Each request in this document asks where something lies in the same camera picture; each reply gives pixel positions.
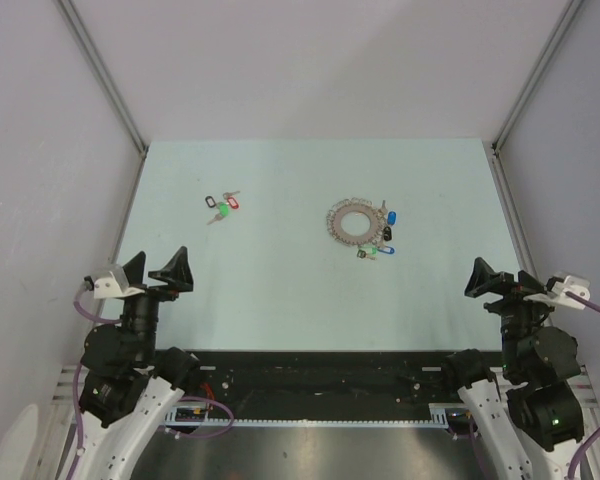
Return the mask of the dark blue tagged key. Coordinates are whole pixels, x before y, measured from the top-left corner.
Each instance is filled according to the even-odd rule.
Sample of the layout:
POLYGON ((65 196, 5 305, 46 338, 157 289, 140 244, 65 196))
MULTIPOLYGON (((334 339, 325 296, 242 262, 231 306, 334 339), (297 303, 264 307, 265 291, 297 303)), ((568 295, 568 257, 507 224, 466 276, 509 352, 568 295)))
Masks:
POLYGON ((382 204, 381 204, 381 208, 380 208, 380 212, 382 213, 382 215, 384 216, 385 220, 386 220, 386 224, 388 226, 393 226, 396 223, 397 220, 397 214, 395 211, 393 210, 389 210, 386 206, 386 201, 383 200, 382 204))

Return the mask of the key with green tag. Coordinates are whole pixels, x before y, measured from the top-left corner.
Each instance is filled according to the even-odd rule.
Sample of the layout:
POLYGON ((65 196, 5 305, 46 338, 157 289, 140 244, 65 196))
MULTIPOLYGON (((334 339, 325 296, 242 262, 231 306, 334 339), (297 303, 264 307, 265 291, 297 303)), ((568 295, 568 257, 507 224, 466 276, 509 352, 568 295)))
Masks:
POLYGON ((360 245, 356 256, 359 259, 376 260, 378 249, 374 245, 360 245))

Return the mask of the metal disc with keyrings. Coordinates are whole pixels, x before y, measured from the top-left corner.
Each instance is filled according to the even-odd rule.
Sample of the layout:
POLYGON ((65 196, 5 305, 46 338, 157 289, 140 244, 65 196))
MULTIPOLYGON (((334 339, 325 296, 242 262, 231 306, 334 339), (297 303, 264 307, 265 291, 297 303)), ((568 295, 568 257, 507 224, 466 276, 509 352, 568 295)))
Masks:
POLYGON ((337 242, 351 247, 379 245, 387 226, 385 202, 350 197, 334 204, 326 214, 326 227, 337 242))

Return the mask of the key with blue tag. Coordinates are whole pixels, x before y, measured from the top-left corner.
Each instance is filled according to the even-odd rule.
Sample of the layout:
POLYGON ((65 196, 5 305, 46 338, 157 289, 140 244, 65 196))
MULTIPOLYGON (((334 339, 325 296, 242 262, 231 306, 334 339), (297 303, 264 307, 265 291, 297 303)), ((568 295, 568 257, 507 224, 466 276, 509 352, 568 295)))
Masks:
POLYGON ((386 255, 393 255, 395 253, 395 249, 392 246, 385 245, 384 243, 377 246, 377 251, 386 255))

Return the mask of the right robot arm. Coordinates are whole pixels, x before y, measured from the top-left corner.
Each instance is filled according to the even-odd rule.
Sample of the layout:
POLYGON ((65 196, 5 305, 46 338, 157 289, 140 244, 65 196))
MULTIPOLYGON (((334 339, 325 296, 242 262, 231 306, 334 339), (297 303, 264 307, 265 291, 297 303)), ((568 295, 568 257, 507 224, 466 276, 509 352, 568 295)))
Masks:
POLYGON ((481 257, 464 291, 496 294, 484 309, 500 318, 502 372, 467 349, 445 358, 441 388, 469 413, 469 436, 482 437, 499 479, 572 479, 572 456, 584 437, 584 418, 569 381, 581 373, 578 343, 547 325, 559 306, 583 309, 588 280, 559 273, 541 283, 528 272, 497 272, 481 257))

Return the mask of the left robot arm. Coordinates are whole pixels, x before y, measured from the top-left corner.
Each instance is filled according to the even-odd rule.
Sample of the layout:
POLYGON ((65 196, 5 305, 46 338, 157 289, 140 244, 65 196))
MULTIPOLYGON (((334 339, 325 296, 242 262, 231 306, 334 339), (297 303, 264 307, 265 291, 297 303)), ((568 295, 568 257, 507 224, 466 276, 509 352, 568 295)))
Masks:
POLYGON ((146 255, 86 276, 73 301, 94 326, 76 367, 73 452, 62 479, 128 479, 168 411, 194 397, 198 358, 177 347, 156 350, 159 308, 194 289, 188 250, 146 271, 146 255))

